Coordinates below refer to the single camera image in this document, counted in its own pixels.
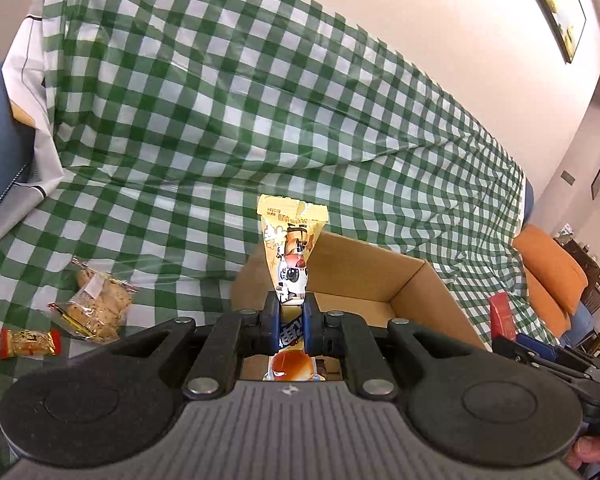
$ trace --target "snack package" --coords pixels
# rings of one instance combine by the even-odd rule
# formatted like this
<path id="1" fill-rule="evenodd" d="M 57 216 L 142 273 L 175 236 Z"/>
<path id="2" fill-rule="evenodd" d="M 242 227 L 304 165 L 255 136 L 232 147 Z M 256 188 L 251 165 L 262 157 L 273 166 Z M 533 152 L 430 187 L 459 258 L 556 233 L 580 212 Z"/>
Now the snack package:
<path id="1" fill-rule="evenodd" d="M 37 330 L 0 330 L 0 359 L 16 356 L 58 355 L 61 352 L 60 333 Z"/>
<path id="2" fill-rule="evenodd" d="M 329 221 L 323 205 L 261 195 L 265 257 L 280 300 L 280 350 L 269 358 L 266 381 L 320 381 L 315 358 L 304 353 L 302 304 L 308 279 L 306 263 Z"/>
<path id="3" fill-rule="evenodd" d="M 98 343 L 116 340 L 137 289 L 106 272 L 91 269 L 76 258 L 71 263 L 80 290 L 65 303 L 49 304 L 52 319 L 82 339 Z"/>

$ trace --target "green and white tablecloth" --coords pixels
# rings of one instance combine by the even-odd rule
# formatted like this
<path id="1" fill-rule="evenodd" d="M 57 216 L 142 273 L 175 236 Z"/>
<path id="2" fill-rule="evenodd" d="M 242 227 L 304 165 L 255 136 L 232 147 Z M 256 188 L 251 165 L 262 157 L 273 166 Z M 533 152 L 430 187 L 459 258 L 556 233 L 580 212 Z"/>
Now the green and white tablecloth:
<path id="1" fill-rule="evenodd" d="M 342 16 L 302 0 L 45 0 L 42 27 L 65 177 L 0 241 L 0 329 L 49 327 L 74 255 L 142 287 L 130 326 L 213 322 L 261 243 L 266 193 L 325 204 L 332 232 L 429 260 L 485 341 L 502 290 L 521 332 L 553 340 L 509 245 L 522 170 Z M 0 361 L 0 397 L 61 361 Z M 0 436 L 0 472 L 9 459 Z"/>

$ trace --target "yellow snack wrapper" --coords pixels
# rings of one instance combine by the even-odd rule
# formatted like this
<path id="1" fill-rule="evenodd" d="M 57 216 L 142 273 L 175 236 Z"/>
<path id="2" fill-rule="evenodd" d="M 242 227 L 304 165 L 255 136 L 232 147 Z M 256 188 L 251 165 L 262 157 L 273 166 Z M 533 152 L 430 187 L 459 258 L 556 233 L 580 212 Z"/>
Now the yellow snack wrapper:
<path id="1" fill-rule="evenodd" d="M 306 263 L 322 228 L 329 221 L 326 206 L 293 198 L 261 195 L 265 257 L 281 305 L 302 305 L 306 289 Z"/>

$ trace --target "orange cushion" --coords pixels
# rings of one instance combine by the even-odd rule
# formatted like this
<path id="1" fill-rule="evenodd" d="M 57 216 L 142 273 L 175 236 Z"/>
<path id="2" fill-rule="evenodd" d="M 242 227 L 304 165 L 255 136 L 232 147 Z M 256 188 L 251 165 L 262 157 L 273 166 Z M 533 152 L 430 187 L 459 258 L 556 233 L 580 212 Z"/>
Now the orange cushion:
<path id="1" fill-rule="evenodd" d="M 538 279 L 561 309 L 575 314 L 587 276 L 571 255 L 548 234 L 527 225 L 513 239 L 525 267 Z"/>
<path id="2" fill-rule="evenodd" d="M 569 316 L 555 303 L 554 298 L 549 295 L 526 267 L 525 274 L 526 285 L 529 288 L 529 303 L 531 303 L 531 308 L 544 321 L 549 332 L 556 337 L 560 337 L 571 328 Z"/>

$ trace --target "ribbed gray surface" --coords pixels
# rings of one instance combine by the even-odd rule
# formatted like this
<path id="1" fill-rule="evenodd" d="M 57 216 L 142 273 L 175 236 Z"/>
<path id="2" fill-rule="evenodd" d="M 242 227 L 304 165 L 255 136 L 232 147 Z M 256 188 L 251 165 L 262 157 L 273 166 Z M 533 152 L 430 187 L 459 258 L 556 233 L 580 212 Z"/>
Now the ribbed gray surface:
<path id="1" fill-rule="evenodd" d="M 187 405 L 151 449 L 117 464 L 58 470 L 20 460 L 4 480 L 572 480 L 561 462 L 478 469 L 429 449 L 395 406 L 343 382 L 239 381 L 228 396 Z"/>

